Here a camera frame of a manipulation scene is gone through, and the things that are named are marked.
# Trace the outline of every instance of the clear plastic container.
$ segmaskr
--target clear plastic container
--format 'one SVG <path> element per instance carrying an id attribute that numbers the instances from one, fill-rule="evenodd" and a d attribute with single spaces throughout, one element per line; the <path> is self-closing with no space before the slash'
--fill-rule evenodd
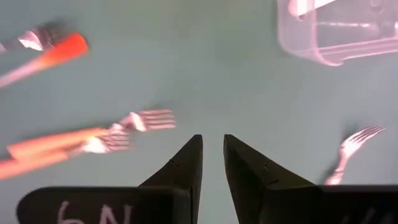
<path id="1" fill-rule="evenodd" d="M 398 0 L 278 0 L 279 42 L 326 65 L 398 52 Z"/>

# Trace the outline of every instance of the orange handle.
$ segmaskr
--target orange handle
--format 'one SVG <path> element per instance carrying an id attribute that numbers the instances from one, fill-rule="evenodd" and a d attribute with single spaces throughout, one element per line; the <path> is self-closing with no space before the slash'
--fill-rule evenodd
<path id="1" fill-rule="evenodd" d="M 33 171 L 39 168 L 47 167 L 69 159 L 69 155 L 65 151 L 58 151 L 47 154 L 44 157 L 37 157 L 30 161 L 10 160 L 0 162 L 0 180 Z"/>
<path id="2" fill-rule="evenodd" d="M 107 129 L 90 128 L 70 133 L 54 134 L 41 138 L 31 139 L 8 146 L 8 151 L 14 159 L 31 159 L 38 154 L 50 153 L 53 150 L 72 147 L 80 142 L 93 137 L 104 135 Z"/>

